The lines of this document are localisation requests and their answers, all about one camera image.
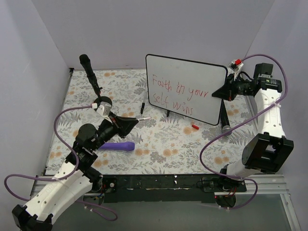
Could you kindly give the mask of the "red whiteboard marker pen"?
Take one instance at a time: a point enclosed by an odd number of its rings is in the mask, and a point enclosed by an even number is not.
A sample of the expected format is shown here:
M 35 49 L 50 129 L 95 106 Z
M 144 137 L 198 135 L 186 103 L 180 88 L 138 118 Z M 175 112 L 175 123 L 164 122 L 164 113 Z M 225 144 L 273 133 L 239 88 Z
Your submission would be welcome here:
M 140 121 L 144 121 L 144 120 L 149 120 L 152 119 L 152 117 L 142 117 L 142 118 L 137 118 L 137 120 Z

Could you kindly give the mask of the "white whiteboard black frame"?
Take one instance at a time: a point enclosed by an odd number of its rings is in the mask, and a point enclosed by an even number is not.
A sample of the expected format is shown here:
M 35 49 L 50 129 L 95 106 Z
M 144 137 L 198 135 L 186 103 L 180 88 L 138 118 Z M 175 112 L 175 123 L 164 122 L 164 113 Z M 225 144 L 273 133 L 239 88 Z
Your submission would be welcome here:
M 154 54 L 146 55 L 145 62 L 150 105 L 213 126 L 219 123 L 221 99 L 212 93 L 225 82 L 225 66 Z

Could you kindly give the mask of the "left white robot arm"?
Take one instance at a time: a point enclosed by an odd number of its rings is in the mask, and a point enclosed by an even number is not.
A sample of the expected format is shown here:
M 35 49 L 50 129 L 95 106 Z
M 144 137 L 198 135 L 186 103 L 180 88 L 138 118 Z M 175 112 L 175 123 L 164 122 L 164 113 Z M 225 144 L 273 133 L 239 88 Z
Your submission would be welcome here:
M 24 205 L 12 210 L 17 227 L 22 231 L 50 231 L 57 218 L 83 194 L 98 192 L 103 176 L 92 167 L 95 153 L 115 135 L 124 138 L 138 124 L 137 118 L 110 113 L 98 128 L 84 124 L 78 130 L 72 152 L 44 188 Z

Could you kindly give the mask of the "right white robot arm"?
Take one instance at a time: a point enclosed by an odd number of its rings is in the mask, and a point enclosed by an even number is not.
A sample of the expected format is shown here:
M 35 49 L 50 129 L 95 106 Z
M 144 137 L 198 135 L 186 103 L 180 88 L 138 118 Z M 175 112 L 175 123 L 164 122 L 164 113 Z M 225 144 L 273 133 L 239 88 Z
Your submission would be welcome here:
M 256 64 L 252 79 L 244 80 L 230 74 L 213 97 L 232 101 L 237 95 L 254 97 L 257 105 L 257 134 L 245 146 L 241 160 L 221 169 L 218 187 L 229 191 L 244 178 L 259 173 L 276 173 L 294 148 L 282 128 L 280 105 L 282 83 L 272 77 L 273 65 Z

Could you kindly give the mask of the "purple foam microphone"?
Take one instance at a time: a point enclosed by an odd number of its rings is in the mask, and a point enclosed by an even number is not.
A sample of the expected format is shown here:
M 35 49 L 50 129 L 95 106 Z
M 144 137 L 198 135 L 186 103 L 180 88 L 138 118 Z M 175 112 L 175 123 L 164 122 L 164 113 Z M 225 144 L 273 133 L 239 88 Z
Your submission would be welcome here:
M 130 152 L 135 150 L 135 143 L 131 141 L 126 142 L 107 142 L 102 145 L 99 150 L 109 150 L 109 151 L 126 151 Z

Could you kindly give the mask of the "black silver microphone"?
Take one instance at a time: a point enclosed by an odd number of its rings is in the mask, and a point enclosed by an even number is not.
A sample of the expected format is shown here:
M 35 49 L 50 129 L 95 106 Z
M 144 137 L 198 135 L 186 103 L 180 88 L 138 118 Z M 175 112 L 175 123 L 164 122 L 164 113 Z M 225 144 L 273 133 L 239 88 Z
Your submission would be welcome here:
M 229 122 L 229 118 L 227 115 L 224 101 L 221 102 L 220 122 L 221 122 L 222 133 L 225 133 L 225 136 L 231 135 L 232 134 L 231 126 L 230 126 L 230 122 Z

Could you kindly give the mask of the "black round microphone stand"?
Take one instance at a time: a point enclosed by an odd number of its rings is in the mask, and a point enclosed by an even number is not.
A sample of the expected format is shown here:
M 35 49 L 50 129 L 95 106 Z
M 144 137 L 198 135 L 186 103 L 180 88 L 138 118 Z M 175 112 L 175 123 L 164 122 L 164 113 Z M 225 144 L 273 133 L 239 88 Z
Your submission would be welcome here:
M 97 105 L 101 105 L 102 103 L 108 103 L 112 106 L 112 100 L 109 97 L 106 96 L 100 96 L 94 100 L 94 103 Z

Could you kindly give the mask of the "floral patterned table mat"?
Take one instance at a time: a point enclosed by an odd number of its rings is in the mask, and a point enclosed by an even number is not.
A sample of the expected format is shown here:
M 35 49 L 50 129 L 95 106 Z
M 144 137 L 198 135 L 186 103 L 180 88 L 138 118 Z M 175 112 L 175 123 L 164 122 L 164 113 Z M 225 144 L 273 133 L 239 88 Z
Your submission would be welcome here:
M 102 95 L 112 100 L 112 110 L 124 117 L 140 118 L 141 103 L 147 94 L 147 78 L 143 69 L 97 71 Z M 58 122 L 58 137 L 51 143 L 46 175 L 54 175 L 69 154 L 78 129 L 91 123 L 100 125 L 102 118 L 88 105 L 95 93 L 85 72 L 73 71 L 64 101 L 66 113 Z M 244 124 L 251 117 L 248 100 L 238 96 L 225 103 L 231 126 L 240 125 L 231 135 L 220 138 L 219 125 L 208 125 L 178 114 L 158 114 L 153 119 L 140 122 L 126 136 L 135 143 L 135 150 L 97 152 L 93 166 L 103 174 L 190 174 L 219 171 L 226 164 L 242 156 L 244 147 L 256 135 L 254 122 Z

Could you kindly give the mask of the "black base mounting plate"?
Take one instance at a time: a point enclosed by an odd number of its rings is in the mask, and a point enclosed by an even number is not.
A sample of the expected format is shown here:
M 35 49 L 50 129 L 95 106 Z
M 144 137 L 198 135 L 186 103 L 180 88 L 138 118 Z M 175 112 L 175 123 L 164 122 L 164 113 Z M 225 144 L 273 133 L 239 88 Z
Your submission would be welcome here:
M 218 193 L 234 206 L 235 194 L 245 191 L 244 181 L 216 174 L 105 175 L 99 201 L 215 203 Z

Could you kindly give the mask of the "black microphone on stand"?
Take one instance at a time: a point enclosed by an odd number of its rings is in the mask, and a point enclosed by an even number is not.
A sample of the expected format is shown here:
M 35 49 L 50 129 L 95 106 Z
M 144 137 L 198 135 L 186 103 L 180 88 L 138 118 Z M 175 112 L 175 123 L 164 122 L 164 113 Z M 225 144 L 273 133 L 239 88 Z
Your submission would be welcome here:
M 79 60 L 80 60 L 80 64 L 82 65 L 82 67 L 84 68 L 86 72 L 87 78 L 90 84 L 92 85 L 95 94 L 98 97 L 100 97 L 101 88 L 98 85 L 96 75 L 91 67 L 91 62 L 90 62 L 89 57 L 86 54 L 82 54 L 80 55 Z

